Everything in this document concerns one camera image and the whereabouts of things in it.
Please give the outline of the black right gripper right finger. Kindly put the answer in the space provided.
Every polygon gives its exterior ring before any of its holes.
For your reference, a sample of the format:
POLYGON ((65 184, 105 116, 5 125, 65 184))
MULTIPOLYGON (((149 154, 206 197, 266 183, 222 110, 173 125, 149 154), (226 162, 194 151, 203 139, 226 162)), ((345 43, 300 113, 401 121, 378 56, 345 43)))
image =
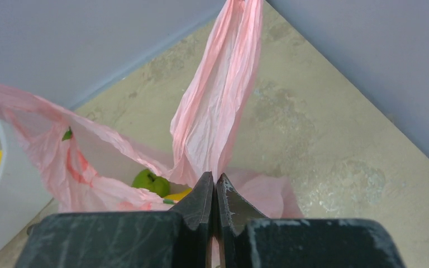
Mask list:
POLYGON ((374 220, 271 219, 226 175, 215 192, 221 267, 404 267, 390 234, 374 220))

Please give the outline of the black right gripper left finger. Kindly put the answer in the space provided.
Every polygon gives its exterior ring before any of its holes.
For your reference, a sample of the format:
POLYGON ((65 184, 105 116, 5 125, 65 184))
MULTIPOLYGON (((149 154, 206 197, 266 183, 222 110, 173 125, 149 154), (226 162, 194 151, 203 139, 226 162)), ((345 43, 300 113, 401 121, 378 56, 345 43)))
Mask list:
POLYGON ((34 224, 17 267, 210 267, 213 176, 167 211, 52 214, 34 224))

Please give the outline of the yellow fake banana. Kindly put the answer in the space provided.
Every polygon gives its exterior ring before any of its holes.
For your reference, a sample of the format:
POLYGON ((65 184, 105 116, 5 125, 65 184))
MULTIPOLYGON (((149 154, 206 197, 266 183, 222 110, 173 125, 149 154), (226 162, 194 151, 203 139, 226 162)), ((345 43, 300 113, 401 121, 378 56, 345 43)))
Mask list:
POLYGON ((169 194, 164 197, 164 203, 165 204, 176 204, 177 202, 181 201, 184 197, 186 197, 190 192, 192 191, 192 188, 187 188, 186 190, 176 193, 176 194, 169 194))

